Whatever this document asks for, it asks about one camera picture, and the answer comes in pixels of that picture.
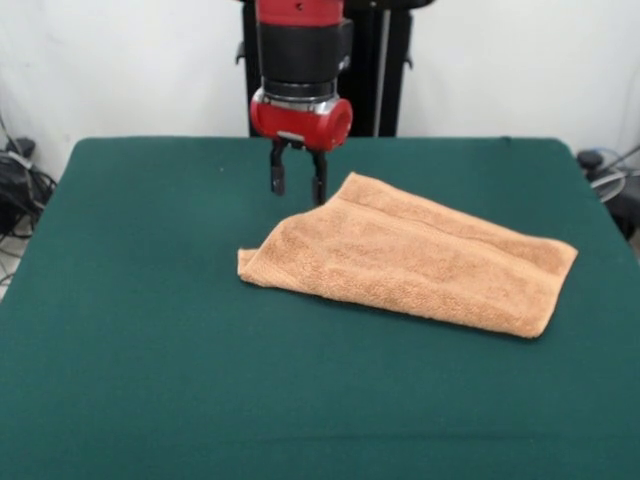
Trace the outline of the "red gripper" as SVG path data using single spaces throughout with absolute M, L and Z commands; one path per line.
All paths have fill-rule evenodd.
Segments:
M 353 122 L 350 102 L 338 96 L 322 102 L 284 102 L 271 99 L 260 88 L 251 99 L 249 114 L 258 134 L 273 140 L 269 155 L 271 191 L 277 196 L 285 193 L 282 155 L 288 143 L 284 140 L 293 141 L 314 150 L 312 198 L 315 206 L 323 205 L 328 169 L 325 152 L 345 143 Z

